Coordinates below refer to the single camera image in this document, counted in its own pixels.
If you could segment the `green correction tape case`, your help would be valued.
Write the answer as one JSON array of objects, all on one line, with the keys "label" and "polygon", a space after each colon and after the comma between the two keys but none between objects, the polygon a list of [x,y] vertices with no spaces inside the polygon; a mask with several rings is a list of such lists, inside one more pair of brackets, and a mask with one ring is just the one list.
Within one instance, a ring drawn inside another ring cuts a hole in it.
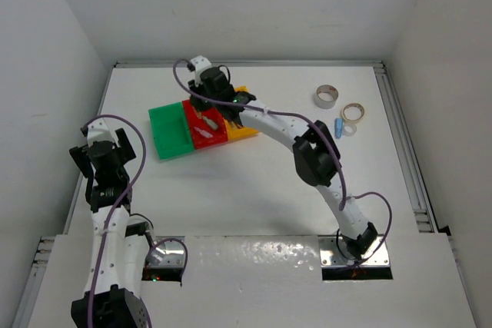
[{"label": "green correction tape case", "polygon": [[204,116],[203,117],[203,121],[207,124],[207,126],[209,126],[210,129],[212,129],[213,131],[216,131],[218,129],[218,124],[216,122],[214,122],[213,120],[211,120],[210,118]]}]

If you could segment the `pink correction tape case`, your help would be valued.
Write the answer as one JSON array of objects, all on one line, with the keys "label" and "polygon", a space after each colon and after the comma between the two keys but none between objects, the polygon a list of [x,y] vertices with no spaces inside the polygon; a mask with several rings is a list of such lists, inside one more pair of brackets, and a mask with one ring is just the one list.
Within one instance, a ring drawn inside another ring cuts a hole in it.
[{"label": "pink correction tape case", "polygon": [[197,131],[202,137],[205,137],[207,139],[213,138],[213,135],[211,133],[199,127],[194,127],[194,130]]}]

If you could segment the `grey wide tape roll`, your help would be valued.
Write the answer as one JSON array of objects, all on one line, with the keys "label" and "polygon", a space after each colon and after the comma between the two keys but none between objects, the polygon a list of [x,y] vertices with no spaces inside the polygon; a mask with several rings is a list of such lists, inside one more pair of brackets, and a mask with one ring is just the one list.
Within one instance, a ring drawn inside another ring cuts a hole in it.
[{"label": "grey wide tape roll", "polygon": [[336,105],[338,98],[338,90],[329,84],[318,86],[313,95],[314,103],[321,109],[332,109]]}]

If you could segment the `blue correction tape case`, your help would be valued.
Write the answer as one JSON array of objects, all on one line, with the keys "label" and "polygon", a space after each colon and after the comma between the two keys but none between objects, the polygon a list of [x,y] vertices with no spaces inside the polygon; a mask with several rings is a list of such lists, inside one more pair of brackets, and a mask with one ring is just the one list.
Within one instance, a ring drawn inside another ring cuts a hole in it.
[{"label": "blue correction tape case", "polygon": [[334,121],[334,137],[340,139],[343,135],[344,121],[342,118],[336,118]]}]

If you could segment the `beige masking tape roll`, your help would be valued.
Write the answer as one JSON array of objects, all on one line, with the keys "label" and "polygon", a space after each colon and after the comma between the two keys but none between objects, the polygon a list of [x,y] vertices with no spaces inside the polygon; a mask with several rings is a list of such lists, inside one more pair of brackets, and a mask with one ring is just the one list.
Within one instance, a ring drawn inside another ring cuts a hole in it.
[{"label": "beige masking tape roll", "polygon": [[350,103],[341,109],[341,118],[348,123],[357,124],[364,119],[365,108],[359,103]]}]

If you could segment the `clear small tape roll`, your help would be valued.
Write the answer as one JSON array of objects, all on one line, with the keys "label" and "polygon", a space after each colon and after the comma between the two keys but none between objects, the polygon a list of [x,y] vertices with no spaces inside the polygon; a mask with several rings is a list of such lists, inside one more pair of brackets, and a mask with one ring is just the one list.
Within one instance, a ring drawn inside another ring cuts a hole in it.
[{"label": "clear small tape roll", "polygon": [[345,137],[352,137],[357,133],[357,126],[351,122],[345,122],[342,132]]}]

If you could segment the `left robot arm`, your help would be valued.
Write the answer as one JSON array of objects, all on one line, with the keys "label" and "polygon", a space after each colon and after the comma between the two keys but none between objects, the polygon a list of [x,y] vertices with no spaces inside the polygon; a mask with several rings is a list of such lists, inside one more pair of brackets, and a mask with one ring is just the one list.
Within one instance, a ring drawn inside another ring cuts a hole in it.
[{"label": "left robot arm", "polygon": [[69,153],[87,180],[93,244],[84,296],[71,304],[78,327],[147,327],[141,278],[150,249],[150,224],[131,222],[130,177],[125,164],[136,154],[123,129],[110,132],[98,119],[82,131],[83,147]]}]

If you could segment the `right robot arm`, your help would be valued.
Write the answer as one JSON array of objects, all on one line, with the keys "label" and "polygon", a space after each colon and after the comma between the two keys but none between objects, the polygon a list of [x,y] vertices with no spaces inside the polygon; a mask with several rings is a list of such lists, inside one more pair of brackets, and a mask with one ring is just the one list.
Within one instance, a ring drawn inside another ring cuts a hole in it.
[{"label": "right robot arm", "polygon": [[347,196],[340,152],[325,123],[300,114],[272,111],[254,95],[236,91],[230,74],[208,61],[187,63],[194,79],[188,82],[196,111],[215,108],[233,125],[253,128],[283,144],[294,156],[297,175],[315,187],[337,220],[348,253],[360,260],[377,238],[377,231]]}]

